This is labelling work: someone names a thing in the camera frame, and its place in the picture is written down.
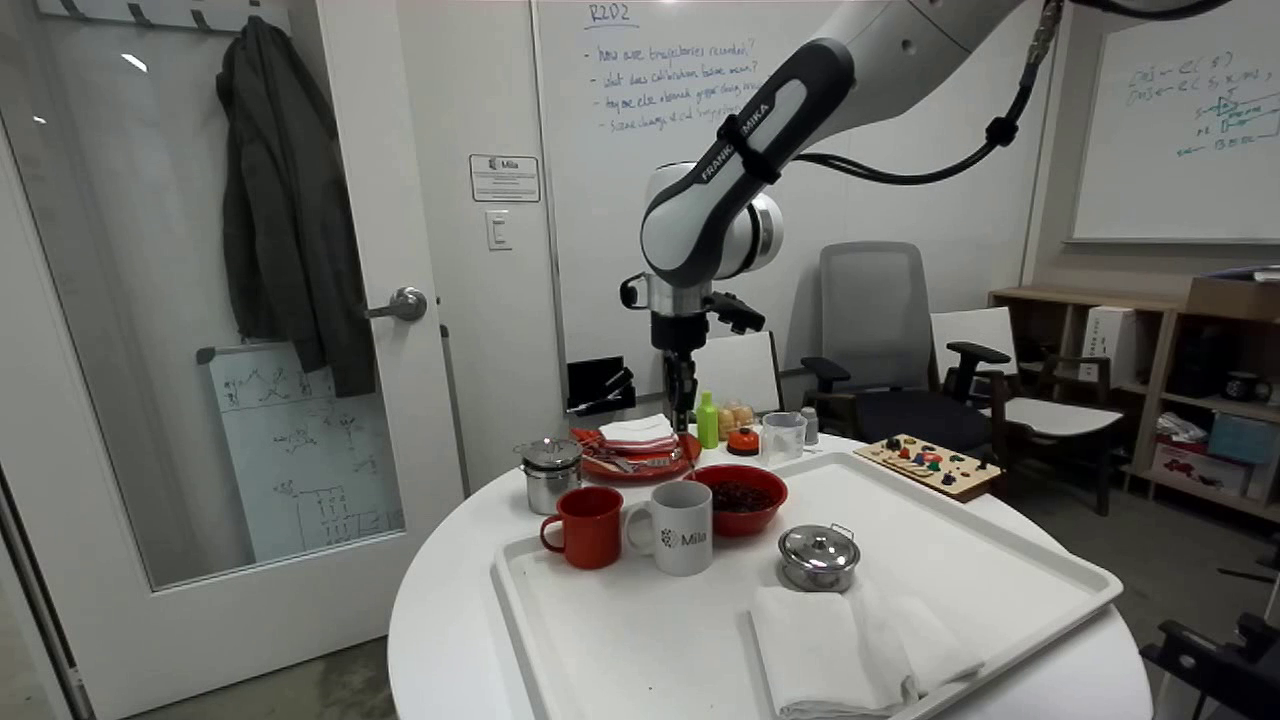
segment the robotic arm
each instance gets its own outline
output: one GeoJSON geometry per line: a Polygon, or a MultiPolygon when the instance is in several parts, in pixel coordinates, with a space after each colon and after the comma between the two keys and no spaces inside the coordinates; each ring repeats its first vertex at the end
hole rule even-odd
{"type": "MultiPolygon", "coordinates": [[[[1146,14],[1117,0],[1079,5],[1146,14]]],[[[657,172],[639,248],[653,267],[653,347],[664,353],[677,427],[683,427],[698,396],[693,353],[708,338],[708,312],[737,304],[733,295],[718,295],[714,280],[752,271],[782,248],[782,211],[760,187],[782,181],[782,167],[802,148],[920,103],[1014,8],[1019,8],[1019,0],[845,0],[831,20],[760,83],[740,118],[719,126],[718,146],[698,166],[657,172]]],[[[1063,0],[1044,0],[1027,74],[1037,74],[1047,53],[1061,14],[1063,0]]]]}

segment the white napkin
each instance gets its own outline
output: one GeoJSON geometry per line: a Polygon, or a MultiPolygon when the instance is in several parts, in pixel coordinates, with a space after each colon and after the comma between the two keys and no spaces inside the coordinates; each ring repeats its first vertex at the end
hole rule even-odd
{"type": "Polygon", "coordinates": [[[752,626],[777,717],[872,720],[906,705],[909,656],[881,628],[863,631],[845,597],[766,590],[752,626]]]}
{"type": "Polygon", "coordinates": [[[677,432],[669,418],[657,411],[657,418],[602,426],[602,435],[612,446],[653,446],[653,439],[674,439],[677,432]]]}
{"type": "Polygon", "coordinates": [[[872,720],[981,673],[977,653],[911,597],[766,590],[752,606],[782,720],[872,720]]]}

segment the office chair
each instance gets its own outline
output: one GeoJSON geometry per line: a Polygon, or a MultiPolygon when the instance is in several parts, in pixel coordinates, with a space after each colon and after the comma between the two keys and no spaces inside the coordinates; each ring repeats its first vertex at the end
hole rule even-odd
{"type": "Polygon", "coordinates": [[[1123,411],[1113,408],[1113,364],[1107,360],[1073,360],[1051,358],[1041,368],[1041,384],[1056,384],[1061,368],[1091,364],[1091,404],[1061,404],[1061,402],[1037,402],[1024,396],[1016,346],[1014,346],[1014,319],[1010,308],[973,308],[973,312],[933,312],[933,346],[986,346],[1000,353],[1004,360],[986,360],[981,373],[959,368],[952,358],[937,353],[937,373],[950,384],[950,376],[1004,376],[1004,426],[1000,426],[1000,459],[1010,475],[1019,475],[1016,466],[1027,456],[1041,456],[1056,469],[1083,469],[1098,490],[1098,514],[1107,516],[1107,491],[1117,473],[1117,453],[1123,446],[1121,419],[1123,411]]]}
{"type": "MultiPolygon", "coordinates": [[[[968,376],[1000,353],[959,346],[968,376]]],[[[895,432],[993,456],[995,418],[968,404],[968,384],[933,384],[933,327],[924,262],[918,243],[831,243],[821,254],[821,358],[802,360],[816,376],[821,427],[884,439],[895,432]]]]}
{"type": "Polygon", "coordinates": [[[1146,646],[1146,660],[1166,673],[1156,686],[1156,717],[1206,717],[1206,702],[1227,709],[1207,717],[1280,717],[1280,628],[1243,613],[1237,618],[1237,631],[1242,642],[1220,646],[1180,620],[1161,626],[1161,646],[1146,646]],[[1180,713],[1174,682],[1201,696],[1198,713],[1180,713]]]}

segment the metal rod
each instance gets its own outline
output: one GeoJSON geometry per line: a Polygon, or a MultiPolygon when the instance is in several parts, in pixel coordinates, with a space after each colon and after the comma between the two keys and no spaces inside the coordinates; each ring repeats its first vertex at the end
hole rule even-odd
{"type": "Polygon", "coordinates": [[[64,20],[81,20],[81,23],[120,23],[120,29],[151,29],[151,33],[199,33],[199,38],[236,38],[242,29],[217,29],[207,23],[205,8],[194,8],[194,23],[157,23],[145,5],[125,5],[131,20],[111,20],[111,17],[90,17],[75,0],[61,0],[64,5],[64,20]]]}

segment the dark gray coat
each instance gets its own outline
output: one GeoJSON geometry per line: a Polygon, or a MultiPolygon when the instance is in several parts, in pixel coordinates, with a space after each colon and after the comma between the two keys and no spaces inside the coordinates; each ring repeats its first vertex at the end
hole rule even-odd
{"type": "Polygon", "coordinates": [[[290,38],[249,20],[225,57],[225,262],[244,338],[294,341],[342,396],[377,387],[362,255],[332,107],[290,38]]]}

